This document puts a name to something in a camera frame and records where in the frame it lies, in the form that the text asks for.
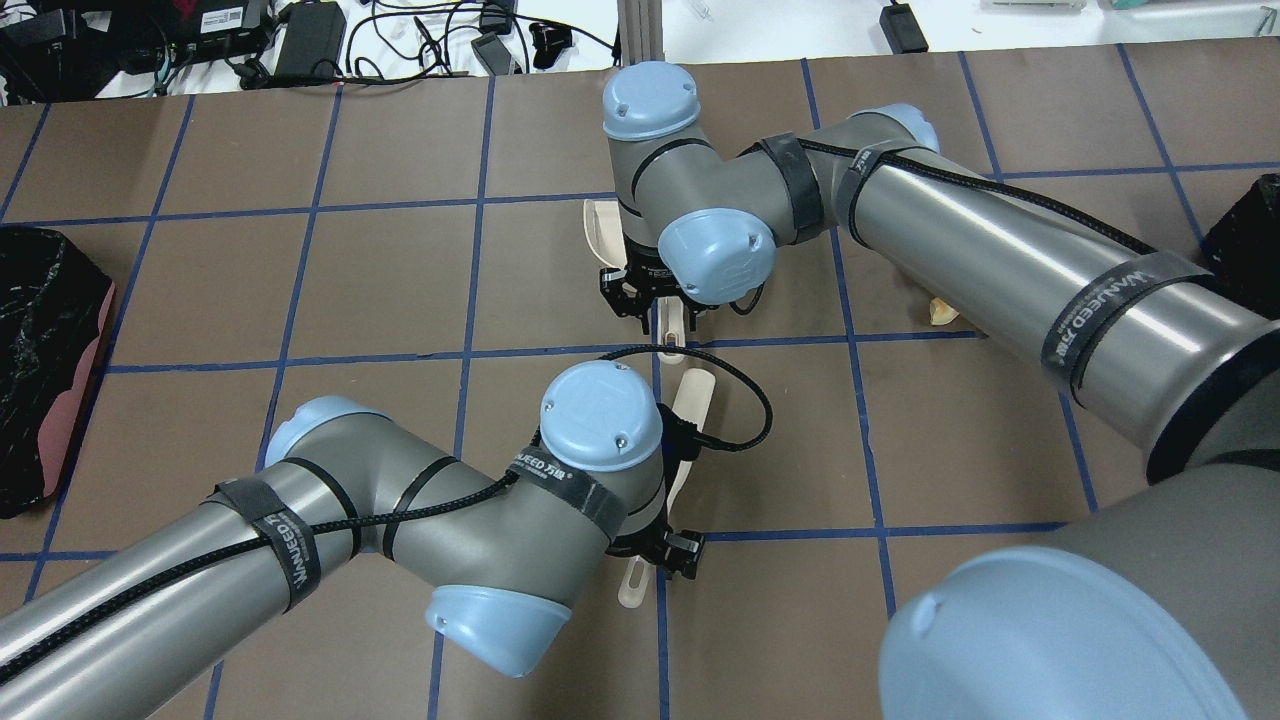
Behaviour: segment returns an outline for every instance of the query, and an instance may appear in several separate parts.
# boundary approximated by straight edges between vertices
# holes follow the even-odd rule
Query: light blue joint cap
[[[1245,720],[1212,660],[1151,596],[1048,547],[970,560],[899,609],[879,691],[886,720]]]
[[[662,443],[653,388],[621,363],[591,360],[552,380],[540,413],[543,445],[590,473],[639,465]]]
[[[284,460],[289,456],[289,451],[293,450],[293,446],[302,439],[302,436],[310,433],[329,420],[342,418],[344,415],[361,414],[387,418],[387,415],[383,415],[378,410],[370,410],[355,400],[347,400],[346,397],[339,397],[337,395],[326,395],[324,397],[303,402],[293,413],[293,416],[282,423],[280,428],[275,430],[274,436],[271,436],[271,442],[266,445],[266,457],[264,457],[264,462],[268,465],[275,465],[280,460]]]
[[[604,86],[604,135],[637,142],[684,129],[698,119],[694,76],[652,60],[623,68]]]
[[[942,145],[938,143],[938,131],[933,129],[933,124],[924,119],[924,113],[915,105],[895,102],[892,105],[884,105],[883,108],[859,110],[858,113],[850,115],[850,118],[865,115],[867,113],[876,113],[877,115],[884,115],[897,120],[897,124],[906,128],[906,132],[911,133],[911,137],[914,137],[916,142],[934,152],[942,152]]]
[[[658,236],[658,255],[680,288],[703,305],[732,302],[769,279],[777,246],[764,220],[708,208],[676,218]]]
[[[440,585],[426,624],[508,678],[524,678],[547,653],[571,611],[522,592]]]

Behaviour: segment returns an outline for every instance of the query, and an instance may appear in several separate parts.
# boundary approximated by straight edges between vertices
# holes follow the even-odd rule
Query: sticker label
[[[241,20],[243,19],[244,8],[210,10],[204,15],[200,15],[200,35],[218,32],[220,29],[239,29]]]

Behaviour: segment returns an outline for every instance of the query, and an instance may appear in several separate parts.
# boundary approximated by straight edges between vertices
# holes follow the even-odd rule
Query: brown table surface
[[[1280,168],[1270,38],[690,70],[726,155],[914,102],[952,159],[1192,258]],[[499,473],[557,373],[645,340],[599,297],[581,229],[582,200],[612,197],[608,77],[0,110],[0,220],[58,227],[119,286],[69,489],[0,523],[0,610],[252,470],[319,395]],[[700,323],[776,430],[695,465],[673,519],[712,533],[699,579],[625,610],[607,560],[530,678],[442,650],[430,588],[361,556],[157,717],[879,716],[896,606],[1144,487],[1137,450],[972,327],[934,332],[928,300],[823,236],[782,250],[755,314]],[[754,432],[750,396],[721,388],[709,429]]]

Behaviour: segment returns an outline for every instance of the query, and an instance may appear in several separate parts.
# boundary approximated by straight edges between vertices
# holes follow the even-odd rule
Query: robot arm
[[[666,466],[682,457],[664,457],[660,443],[680,427],[635,370],[614,360],[566,370],[540,419],[495,484],[372,410],[335,397],[303,405],[261,473],[220,484],[187,516],[0,620],[0,717],[146,716],[361,551],[436,585],[433,629],[503,674],[527,674],[607,551],[689,574],[700,553],[696,537],[678,557],[664,543]],[[452,511],[387,523],[424,507]],[[265,546],[259,533],[276,541],[274,553],[224,552]],[[52,652],[26,655],[207,552],[219,561],[140,593]]]
[[[1206,270],[951,163],[908,105],[730,161],[699,113],[692,77],[666,63],[626,68],[604,91],[636,302],[648,307],[655,284],[641,277],[695,307],[737,300],[777,247],[838,224],[1039,364],[1147,452],[1153,482],[1280,446],[1280,428],[1248,410],[1280,398],[1275,378],[1262,383],[1280,365],[1280,323],[1215,293]]]
[[[1039,364],[1160,483],[900,607],[881,650],[886,717],[1274,716],[1280,323],[1180,258],[946,160],[914,108],[730,161],[699,111],[675,65],[605,88],[627,266],[602,290],[620,316],[655,296],[695,311],[736,300],[776,246],[838,224]]]

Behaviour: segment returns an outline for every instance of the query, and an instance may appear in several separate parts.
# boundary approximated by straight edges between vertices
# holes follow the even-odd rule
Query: grid square
[[[138,259],[138,247],[142,246],[142,234],[146,229],[146,223],[70,225],[59,229],[67,236],[67,240],[72,241],[72,245],[87,255],[97,265],[97,269],[106,273],[115,283],[111,313],[106,318],[106,333],[110,333],[111,328],[115,327],[115,319],[119,316],[124,292],[129,287],[129,277],[133,274],[133,264]]]
[[[35,568],[35,562],[0,562],[0,614],[8,615],[22,607]]]
[[[1165,173],[1020,178],[1010,184],[1079,208],[1157,250],[1204,263],[1174,182]]]
[[[748,299],[739,302],[745,306]],[[721,307],[698,319],[696,340],[813,337],[845,334],[836,287],[836,263],[823,233],[795,247],[778,249],[778,264],[760,304],[748,316]]]
[[[710,543],[667,597],[672,717],[879,716],[874,539]]]
[[[434,646],[422,621],[430,592],[384,557],[357,555],[227,657],[214,717],[421,720]]]
[[[966,58],[1006,173],[1164,164],[1115,47]]]
[[[612,191],[609,143],[600,129],[600,97],[611,74],[495,78],[485,195]]]
[[[1053,388],[991,341],[859,345],[888,525],[1088,512]]]
[[[109,374],[54,550],[118,550],[253,471],[273,370]]]
[[[201,95],[165,192],[165,213],[311,205],[332,88]]]
[[[444,643],[440,719],[657,717],[658,623],[654,584],[644,605],[618,605],[627,562],[605,557],[573,616],[527,676],[503,678]]]
[[[0,552],[38,552],[44,550],[45,530],[49,529],[49,518],[52,512],[54,503],[45,502],[17,518],[0,520]],[[26,591],[27,588],[23,585],[23,592]]]
[[[278,357],[305,232],[305,215],[157,223],[111,361]]]
[[[339,395],[387,414],[399,427],[452,452],[458,413],[458,360],[293,366],[275,404],[275,428],[308,400]]]
[[[291,357],[460,351],[474,208],[316,218]]]
[[[942,327],[929,324],[929,301],[934,295],[928,288],[879,252],[854,242],[844,228],[838,234],[849,311],[858,334],[977,331],[964,315]]]
[[[1280,160],[1275,38],[1144,42],[1125,50],[1174,164]]]
[[[323,202],[475,197],[486,88],[484,79],[346,88]]]
[[[472,346],[476,350],[648,342],[640,323],[600,297],[582,201],[484,210]]]
[[[890,538],[888,556],[893,565],[893,594],[897,606],[902,607],[979,555],[1005,547],[1034,544],[1043,537],[1039,533],[1004,533]]]
[[[543,393],[561,373],[598,355],[530,355],[471,361],[467,383],[466,445],[461,459],[499,478],[538,428]],[[653,377],[648,355],[625,357],[645,380]]]
[[[991,172],[969,86],[954,53],[809,60],[818,115],[833,126],[849,115],[910,102],[938,131],[942,154],[975,173]]]
[[[55,104],[4,219],[151,214],[186,111],[186,97]]]
[[[1088,410],[1076,406],[1074,415],[1098,509],[1147,489],[1142,451]]]
[[[1271,170],[1213,170],[1203,173],[1179,173],[1178,179],[1187,192],[1187,201],[1196,215],[1196,223],[1202,233],[1208,233],[1231,208],[1253,187],[1258,177]]]
[[[17,105],[0,109],[0,205],[18,174],[22,158],[31,145],[31,136],[40,124],[44,105]]]
[[[813,129],[800,63],[728,63],[685,68],[698,83],[703,132],[721,158],[732,159],[762,137]],[[769,88],[768,102],[744,102]]]
[[[707,451],[672,512],[701,532],[860,528],[873,523],[849,346],[741,347],[714,354],[764,388],[773,432],[746,452]],[[759,401],[721,370],[704,432],[744,441],[760,429]],[[680,373],[666,368],[671,402]]]

